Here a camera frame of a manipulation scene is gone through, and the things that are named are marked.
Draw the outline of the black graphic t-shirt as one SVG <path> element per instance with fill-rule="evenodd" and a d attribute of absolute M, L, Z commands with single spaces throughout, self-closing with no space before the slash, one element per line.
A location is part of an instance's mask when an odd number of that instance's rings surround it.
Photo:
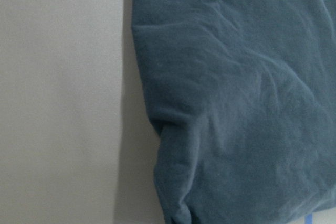
<path fill-rule="evenodd" d="M 335 0 L 133 0 L 166 223 L 335 207 Z"/>

